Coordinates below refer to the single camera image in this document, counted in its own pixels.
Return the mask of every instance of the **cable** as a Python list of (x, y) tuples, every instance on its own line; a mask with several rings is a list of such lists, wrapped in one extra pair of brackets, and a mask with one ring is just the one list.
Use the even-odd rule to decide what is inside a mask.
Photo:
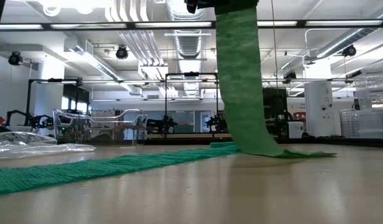
[(277, 94), (279, 94), (279, 67), (277, 66), (277, 44), (276, 44), (276, 27), (274, 23), (274, 4), (273, 0), (272, 2), (272, 18), (273, 18), (273, 37), (274, 37), (274, 60), (275, 60), (275, 66), (276, 66), (276, 88), (277, 88)]

